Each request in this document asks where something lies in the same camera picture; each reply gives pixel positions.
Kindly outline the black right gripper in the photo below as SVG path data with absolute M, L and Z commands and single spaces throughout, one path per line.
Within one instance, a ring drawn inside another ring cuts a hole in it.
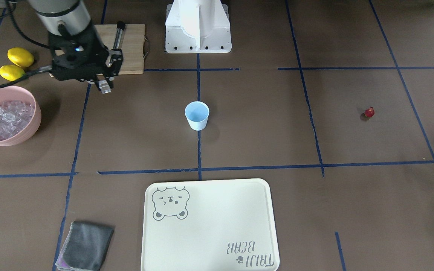
M 113 80 L 123 63 L 122 48 L 113 50 L 103 44 L 95 26 L 86 26 L 71 35 L 65 26 L 58 26 L 58 35 L 48 34 L 53 58 L 50 73 L 59 81 L 76 79 L 95 82 L 98 91 L 105 85 L 113 89 Z

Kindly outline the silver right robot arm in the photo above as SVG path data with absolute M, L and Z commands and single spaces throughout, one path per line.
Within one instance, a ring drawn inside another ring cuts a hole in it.
M 59 81 L 75 79 L 94 84 L 103 94 L 113 89 L 124 56 L 123 33 L 126 24 L 117 22 L 113 48 L 104 45 L 82 0 L 30 0 L 48 31 L 52 62 L 48 66 L 26 72 L 13 82 L 0 84 L 9 87 L 31 76 L 49 73 Z

